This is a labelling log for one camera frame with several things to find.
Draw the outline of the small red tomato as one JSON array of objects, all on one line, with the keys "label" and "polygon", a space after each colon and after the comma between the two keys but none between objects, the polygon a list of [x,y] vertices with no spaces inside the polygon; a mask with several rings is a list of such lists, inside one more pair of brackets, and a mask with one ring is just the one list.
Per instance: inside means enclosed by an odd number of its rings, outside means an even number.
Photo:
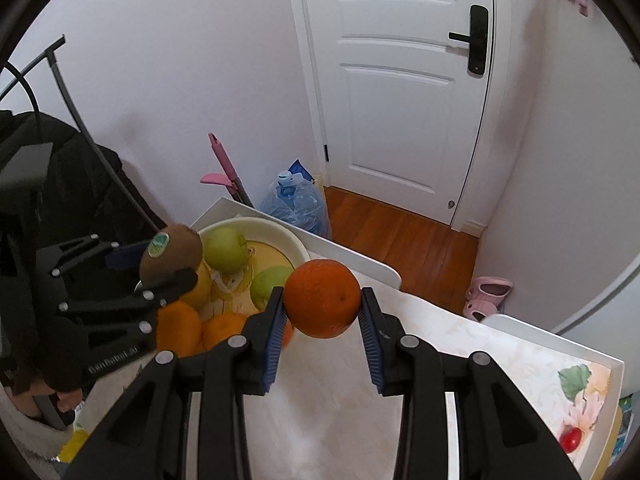
[{"label": "small red tomato", "polygon": [[584,432],[575,426],[565,426],[559,437],[559,444],[566,454],[574,453],[582,444]]}]

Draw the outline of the orange front large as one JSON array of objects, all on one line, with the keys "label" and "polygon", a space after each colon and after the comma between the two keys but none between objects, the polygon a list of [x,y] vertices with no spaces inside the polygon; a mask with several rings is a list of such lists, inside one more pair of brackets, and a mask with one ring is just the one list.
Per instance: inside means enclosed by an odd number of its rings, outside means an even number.
[{"label": "orange front large", "polygon": [[202,351],[202,323],[198,312],[183,301],[175,301],[157,311],[155,335],[158,351],[169,350],[179,358]]}]

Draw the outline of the white door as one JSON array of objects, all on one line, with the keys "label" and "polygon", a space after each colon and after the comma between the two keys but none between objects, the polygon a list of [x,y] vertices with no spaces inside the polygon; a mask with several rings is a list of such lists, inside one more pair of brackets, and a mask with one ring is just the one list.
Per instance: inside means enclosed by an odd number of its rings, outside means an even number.
[{"label": "white door", "polygon": [[[461,230],[491,80],[495,0],[291,0],[329,185]],[[470,7],[489,12],[468,71]]]}]

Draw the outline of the green apple left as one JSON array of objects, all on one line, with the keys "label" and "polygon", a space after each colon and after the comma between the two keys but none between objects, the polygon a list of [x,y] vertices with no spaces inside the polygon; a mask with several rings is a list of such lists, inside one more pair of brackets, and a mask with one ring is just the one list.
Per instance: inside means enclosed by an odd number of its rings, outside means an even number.
[{"label": "green apple left", "polygon": [[250,258],[244,235],[232,226],[218,226],[207,232],[203,240],[206,263],[222,274],[235,274]]}]

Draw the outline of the brown kiwi with sticker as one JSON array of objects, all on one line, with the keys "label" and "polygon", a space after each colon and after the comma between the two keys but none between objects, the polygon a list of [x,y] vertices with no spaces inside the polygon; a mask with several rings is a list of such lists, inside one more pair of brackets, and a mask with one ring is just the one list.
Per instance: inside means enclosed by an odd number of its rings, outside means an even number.
[{"label": "brown kiwi with sticker", "polygon": [[140,262],[143,286],[170,280],[177,271],[197,271],[203,259],[203,243],[197,232],[184,224],[170,224],[158,231],[146,246]]}]

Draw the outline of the green apple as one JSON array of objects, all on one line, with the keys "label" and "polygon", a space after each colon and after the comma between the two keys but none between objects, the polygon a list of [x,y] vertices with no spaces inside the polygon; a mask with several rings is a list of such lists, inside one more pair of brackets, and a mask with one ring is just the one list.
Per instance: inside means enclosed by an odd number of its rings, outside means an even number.
[{"label": "green apple", "polygon": [[258,311],[267,307],[275,287],[283,287],[294,269],[290,266],[270,266],[260,271],[250,284],[250,299]]},{"label": "green apple", "polygon": [[232,226],[218,226],[207,232],[203,240],[206,263],[222,274],[235,274],[250,258],[244,235]]}]

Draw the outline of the black clothes rack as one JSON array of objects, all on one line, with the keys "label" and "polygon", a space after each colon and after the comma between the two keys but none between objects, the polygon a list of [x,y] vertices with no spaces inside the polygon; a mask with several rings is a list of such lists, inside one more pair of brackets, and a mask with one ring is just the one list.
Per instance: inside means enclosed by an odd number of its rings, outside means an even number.
[{"label": "black clothes rack", "polygon": [[91,148],[91,151],[96,155],[96,158],[99,159],[102,167],[106,171],[106,173],[110,176],[111,180],[114,182],[122,194],[126,197],[128,202],[134,207],[134,209],[140,214],[142,219],[146,224],[150,226],[154,231],[158,231],[160,226],[152,219],[152,217],[146,213],[145,209],[138,203],[136,198],[129,192],[125,183],[122,182],[122,179],[118,176],[117,172],[108,162],[99,145],[94,142],[92,135],[90,134],[85,122],[82,120],[79,110],[75,105],[75,102],[70,95],[70,90],[68,90],[66,83],[64,81],[61,70],[58,68],[58,58],[56,57],[55,52],[62,48],[66,44],[66,38],[62,35],[57,40],[53,41],[52,44],[49,44],[40,54],[38,54],[35,58],[33,58],[24,68],[18,70],[10,61],[6,61],[2,65],[1,70],[7,70],[12,76],[13,79],[4,87],[1,91],[1,99],[4,99],[13,88],[19,84],[26,96],[29,99],[29,103],[32,104],[32,112],[34,113],[35,120],[38,128],[40,128],[40,108],[35,96],[34,90],[28,83],[26,76],[42,61],[46,61],[49,65],[50,71],[52,73],[54,82],[58,87],[58,93],[61,95],[61,98],[67,108],[68,114],[73,118],[76,128],[80,132],[80,134],[84,137],[86,143]]}]

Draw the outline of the pink slippers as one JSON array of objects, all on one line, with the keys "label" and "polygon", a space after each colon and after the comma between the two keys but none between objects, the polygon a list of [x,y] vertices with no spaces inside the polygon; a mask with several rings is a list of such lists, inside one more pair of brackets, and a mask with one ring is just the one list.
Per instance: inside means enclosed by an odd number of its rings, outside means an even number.
[{"label": "pink slippers", "polygon": [[482,322],[485,318],[500,313],[501,305],[512,289],[513,283],[506,278],[473,278],[465,293],[463,315],[472,321]]}]

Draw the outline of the black jacket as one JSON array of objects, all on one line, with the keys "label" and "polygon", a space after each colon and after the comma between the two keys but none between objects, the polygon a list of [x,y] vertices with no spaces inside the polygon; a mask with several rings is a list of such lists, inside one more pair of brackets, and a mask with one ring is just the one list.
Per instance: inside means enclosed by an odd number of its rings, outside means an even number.
[{"label": "black jacket", "polygon": [[44,292],[35,254],[91,234],[129,245],[149,240],[166,226],[142,197],[118,154],[92,148],[74,127],[47,114],[1,113],[1,161],[27,145],[49,143],[51,158],[42,184],[1,194],[1,326],[9,345],[2,359],[7,385],[25,391],[41,377],[47,345],[36,320]]}]

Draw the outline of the green apple right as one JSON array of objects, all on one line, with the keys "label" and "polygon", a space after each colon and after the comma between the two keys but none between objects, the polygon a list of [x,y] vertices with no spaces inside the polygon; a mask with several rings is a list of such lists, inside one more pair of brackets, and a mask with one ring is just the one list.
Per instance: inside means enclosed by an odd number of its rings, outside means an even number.
[{"label": "green apple right", "polygon": [[275,287],[283,287],[294,269],[290,266],[270,266],[260,271],[250,284],[250,299],[258,311],[267,307]]}]

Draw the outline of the orange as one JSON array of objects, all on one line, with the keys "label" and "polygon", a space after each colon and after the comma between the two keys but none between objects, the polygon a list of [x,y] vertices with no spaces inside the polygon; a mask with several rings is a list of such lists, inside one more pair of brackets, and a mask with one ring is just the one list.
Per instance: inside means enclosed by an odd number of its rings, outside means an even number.
[{"label": "orange", "polygon": [[239,335],[242,333],[246,321],[255,315],[257,315],[257,313],[244,315],[235,312],[214,315],[201,324],[201,339],[198,344],[198,353],[214,348],[216,344],[220,344],[221,341],[231,336]]},{"label": "orange", "polygon": [[356,320],[360,285],[343,263],[314,259],[288,277],[283,303],[286,315],[300,332],[312,338],[335,338]]}]

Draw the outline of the white wardrobe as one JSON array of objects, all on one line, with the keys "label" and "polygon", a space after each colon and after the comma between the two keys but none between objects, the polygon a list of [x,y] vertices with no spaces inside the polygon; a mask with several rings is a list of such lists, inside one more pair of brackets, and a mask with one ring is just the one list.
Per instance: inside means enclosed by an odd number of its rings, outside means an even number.
[{"label": "white wardrobe", "polygon": [[639,390],[639,257],[553,333],[625,364],[623,394]]}]

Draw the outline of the blue water bottle bag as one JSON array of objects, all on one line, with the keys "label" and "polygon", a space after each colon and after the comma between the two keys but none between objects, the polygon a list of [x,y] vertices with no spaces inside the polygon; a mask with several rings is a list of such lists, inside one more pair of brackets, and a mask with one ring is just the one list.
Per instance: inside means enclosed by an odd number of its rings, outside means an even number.
[{"label": "blue water bottle bag", "polygon": [[314,177],[296,159],[280,171],[259,206],[264,214],[312,234],[331,238],[331,225],[323,192]]}]

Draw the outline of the white fruit bowl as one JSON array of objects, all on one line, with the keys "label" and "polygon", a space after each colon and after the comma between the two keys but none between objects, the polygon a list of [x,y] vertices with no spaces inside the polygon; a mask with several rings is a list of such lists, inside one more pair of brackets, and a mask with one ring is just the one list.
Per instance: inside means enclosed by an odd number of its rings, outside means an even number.
[{"label": "white fruit bowl", "polygon": [[218,226],[232,226],[239,230],[247,241],[250,258],[243,269],[235,274],[222,274],[209,266],[214,278],[222,276],[225,280],[239,280],[244,275],[252,276],[253,272],[259,273],[270,266],[290,266],[296,269],[310,259],[298,237],[272,220],[236,217],[217,221],[198,229],[202,243],[205,234]]}]

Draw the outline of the white tray table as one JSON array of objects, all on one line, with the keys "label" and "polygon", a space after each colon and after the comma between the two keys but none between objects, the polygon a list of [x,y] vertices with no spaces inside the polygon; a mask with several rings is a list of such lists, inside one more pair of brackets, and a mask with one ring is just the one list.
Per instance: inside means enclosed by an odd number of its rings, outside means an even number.
[{"label": "white tray table", "polygon": [[[372,287],[382,309],[397,315],[407,333],[455,356],[487,352],[555,434],[570,406],[560,370],[595,366],[597,383],[608,393],[592,434],[574,455],[580,476],[593,478],[616,429],[622,361],[526,323],[509,334],[469,321],[401,292],[400,276],[390,266],[323,237],[293,232],[311,257],[341,261],[360,285]],[[392,478],[401,400],[379,396],[372,385],[358,325],[333,339],[295,334],[282,353],[270,393],[250,396],[244,406],[256,479]]]}]

